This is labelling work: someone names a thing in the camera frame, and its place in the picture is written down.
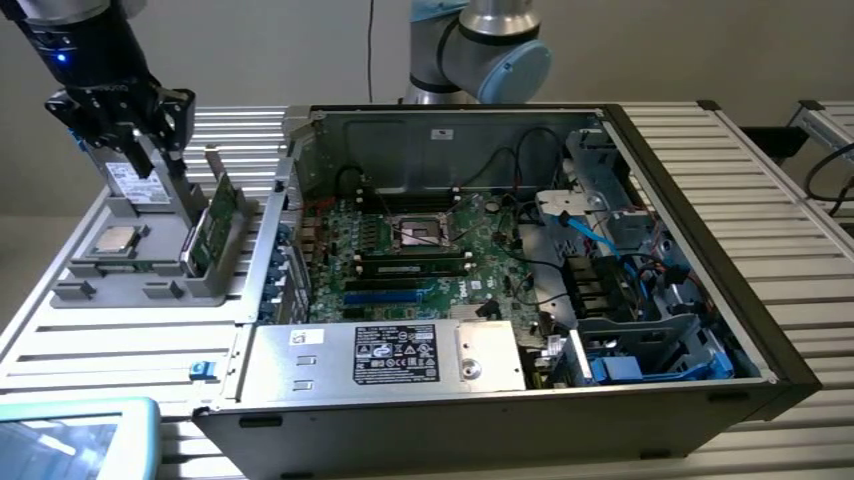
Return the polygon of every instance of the cpu socket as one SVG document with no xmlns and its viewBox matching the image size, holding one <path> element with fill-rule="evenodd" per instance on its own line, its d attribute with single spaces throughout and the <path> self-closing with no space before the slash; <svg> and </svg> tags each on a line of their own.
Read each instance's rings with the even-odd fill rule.
<svg viewBox="0 0 854 480">
<path fill-rule="evenodd" d="M 448 224 L 443 214 L 394 217 L 392 243 L 407 247 L 448 247 Z"/>
</svg>

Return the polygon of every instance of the blue latch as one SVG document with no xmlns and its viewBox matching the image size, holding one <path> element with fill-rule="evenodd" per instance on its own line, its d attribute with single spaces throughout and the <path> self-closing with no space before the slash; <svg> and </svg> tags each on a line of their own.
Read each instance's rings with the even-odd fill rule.
<svg viewBox="0 0 854 480">
<path fill-rule="evenodd" d="M 216 380 L 215 362 L 193 362 L 189 366 L 189 380 Z"/>
</svg>

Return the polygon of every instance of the metal table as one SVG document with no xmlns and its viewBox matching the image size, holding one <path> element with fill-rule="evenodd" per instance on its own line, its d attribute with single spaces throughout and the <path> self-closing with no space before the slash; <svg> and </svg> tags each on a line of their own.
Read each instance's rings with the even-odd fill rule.
<svg viewBox="0 0 854 480">
<path fill-rule="evenodd" d="M 853 478 L 853 241 L 720 111 L 694 103 L 623 106 L 825 390 L 775 421 L 736 425 L 682 460 L 423 478 Z M 279 163 L 283 111 L 283 107 L 199 110 L 187 152 L 196 182 L 212 186 L 201 149 L 217 143 L 232 179 L 247 195 L 264 200 Z M 185 421 L 191 406 L 212 399 L 221 387 L 189 382 L 187 367 L 208 359 L 223 368 L 228 347 L 240 340 L 229 315 L 244 312 L 240 294 L 256 233 L 247 240 L 232 295 L 216 315 L 163 312 L 153 317 L 115 311 L 96 317 L 52 315 L 45 311 L 45 286 L 96 213 L 87 214 L 0 337 L 0 401 L 151 396 L 164 411 L 159 477 L 240 479 L 232 463 Z"/>
</svg>

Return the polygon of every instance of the cable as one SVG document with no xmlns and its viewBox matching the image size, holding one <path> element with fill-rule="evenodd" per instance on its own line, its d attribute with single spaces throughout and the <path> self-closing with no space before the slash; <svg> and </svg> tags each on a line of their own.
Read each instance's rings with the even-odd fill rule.
<svg viewBox="0 0 854 480">
<path fill-rule="evenodd" d="M 544 132 L 547 133 L 552 140 L 555 141 L 555 146 L 558 147 L 558 153 L 556 153 L 556 170 L 555 170 L 555 174 L 560 169 L 560 166 L 563 164 L 563 142 L 560 141 L 560 137 L 558 137 L 558 134 L 554 132 L 554 130 L 551 130 L 551 128 L 547 127 L 531 127 L 528 128 L 523 133 L 522 136 L 519 137 L 519 140 L 516 141 L 516 150 L 515 150 L 515 166 L 514 166 L 514 174 L 518 175 L 518 184 L 522 184 L 522 165 L 520 165 L 520 157 L 522 157 L 522 145 L 524 143 L 524 140 L 527 139 L 528 135 L 531 135 L 531 133 L 534 132 Z"/>
<path fill-rule="evenodd" d="M 356 172 L 359 172 L 359 175 L 364 175 L 364 170 L 359 165 L 344 165 L 337 169 L 337 172 L 335 172 L 335 182 L 332 184 L 332 194 L 335 198 L 341 198 L 341 177 L 350 170 L 355 170 Z"/>
<path fill-rule="evenodd" d="M 374 75 L 372 75 L 372 65 L 374 65 L 374 0 L 371 0 L 370 8 L 368 8 L 368 65 L 367 65 L 367 73 L 368 73 L 368 102 L 374 103 Z"/>
<path fill-rule="evenodd" d="M 483 217 L 483 218 L 478 221 L 478 223 L 475 223 L 471 227 L 468 227 L 468 229 L 467 229 L 463 233 L 460 233 L 458 236 L 455 236 L 455 237 L 451 239 L 451 243 L 456 242 L 460 238 L 463 238 L 466 235 L 468 235 L 468 232 L 472 232 L 474 230 L 476 230 L 476 229 L 478 229 L 478 227 L 480 227 L 480 225 L 483 225 L 483 224 L 487 222 L 487 220 L 488 220 L 488 218 L 487 218 L 487 217 Z"/>
<path fill-rule="evenodd" d="M 837 195 L 837 203 L 833 204 L 833 208 L 827 211 L 827 215 L 830 215 L 831 217 L 839 211 L 839 207 L 842 207 L 842 203 L 845 202 L 845 196 L 849 194 L 850 189 L 851 189 L 851 182 L 849 182 L 849 184 L 845 187 L 842 187 L 842 190 L 839 190 L 839 195 Z"/>
<path fill-rule="evenodd" d="M 519 298 L 519 290 L 522 289 L 522 284 L 526 282 L 526 280 L 531 278 L 531 274 L 528 273 L 524 277 L 524 279 L 516 284 L 516 286 L 512 289 L 512 298 L 514 300 L 516 300 L 516 302 L 519 302 L 522 305 L 527 305 L 528 307 L 539 307 L 542 304 L 548 303 L 548 302 L 554 302 L 556 299 L 562 298 L 562 297 L 568 297 L 570 294 L 568 293 L 560 293 L 558 295 L 555 295 L 551 298 L 547 298 L 546 300 L 543 300 L 542 302 L 526 302 L 524 300 L 522 300 Z"/>
<path fill-rule="evenodd" d="M 560 268 L 560 266 L 556 263 L 544 262 L 542 260 L 528 260 L 527 258 L 519 257 L 519 256 L 514 255 L 512 253 L 510 253 L 507 250 L 504 250 L 504 247 L 502 247 L 498 244 L 498 242 L 495 243 L 495 245 L 498 246 L 498 249 L 502 252 L 504 252 L 504 255 L 507 255 L 510 258 L 512 258 L 516 262 L 527 263 L 530 265 L 544 265 L 544 266 L 551 267 L 555 270 L 558 270 L 558 272 L 563 273 L 563 269 Z"/>
<path fill-rule="evenodd" d="M 631 257 L 636 257 L 636 258 L 643 258 L 644 260 L 650 260 L 651 262 L 655 262 L 656 264 L 659 264 L 662 267 L 667 268 L 667 264 L 662 261 L 660 258 L 648 255 L 646 253 L 640 253 L 640 252 L 632 252 L 632 253 L 623 253 L 620 255 L 619 261 L 620 263 L 628 263 L 628 259 Z"/>
<path fill-rule="evenodd" d="M 806 174 L 806 179 L 803 180 L 803 191 L 806 192 L 807 197 L 815 200 L 823 200 L 825 202 L 838 202 L 838 203 L 850 202 L 854 200 L 854 197 L 846 197 L 845 194 L 837 197 L 826 197 L 823 195 L 818 195 L 813 191 L 813 186 L 811 186 L 813 178 L 815 178 L 815 175 L 818 174 L 818 172 L 821 172 L 821 170 L 827 166 L 830 162 L 833 162 L 837 158 L 839 158 L 842 155 L 849 153 L 851 150 L 854 150 L 854 143 L 847 144 L 839 150 L 833 152 L 830 155 L 822 158 L 822 160 L 813 166 L 813 168 Z M 851 185 L 853 181 L 854 179 L 849 180 L 846 187 L 850 188 L 853 186 Z"/>
<path fill-rule="evenodd" d="M 555 218 L 555 221 L 560 225 L 560 219 Z M 587 225 L 584 225 L 582 222 L 579 222 L 574 218 L 570 218 L 570 220 L 567 221 L 567 225 L 571 226 L 572 228 L 575 228 L 575 230 L 578 230 L 582 233 L 582 235 L 584 235 L 591 240 L 594 240 L 594 241 L 596 241 L 599 243 L 604 243 L 604 245 L 611 250 L 611 253 L 614 254 L 614 256 L 619 256 L 619 253 L 616 252 L 616 245 L 614 245 L 614 242 L 611 242 L 607 238 L 604 238 L 596 232 L 590 230 L 590 228 L 587 228 Z"/>
<path fill-rule="evenodd" d="M 486 161 L 486 163 L 480 167 L 480 170 L 478 170 L 478 173 L 475 173 L 471 177 L 468 177 L 468 180 L 466 180 L 460 184 L 460 187 L 467 187 L 468 185 L 471 185 L 474 183 L 474 181 L 478 178 L 480 178 L 480 175 L 483 175 L 483 173 L 487 171 L 487 169 L 490 168 L 490 165 L 492 165 L 492 162 L 495 161 L 495 159 L 498 159 L 498 156 L 499 156 L 499 154 L 502 152 L 508 152 L 510 153 L 511 158 L 514 158 L 514 168 L 515 168 L 515 166 L 519 164 L 519 161 L 516 159 L 516 152 L 514 152 L 512 148 L 510 148 L 507 146 L 498 147 L 498 149 L 492 152 L 492 155 L 490 156 L 490 159 Z"/>
</svg>

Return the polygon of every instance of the power supply label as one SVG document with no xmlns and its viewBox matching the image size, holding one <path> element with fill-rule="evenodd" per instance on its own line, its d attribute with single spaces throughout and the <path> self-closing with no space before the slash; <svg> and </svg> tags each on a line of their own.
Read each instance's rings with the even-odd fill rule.
<svg viewBox="0 0 854 480">
<path fill-rule="evenodd" d="M 434 325 L 356 327 L 352 379 L 359 385 L 439 381 Z"/>
</svg>

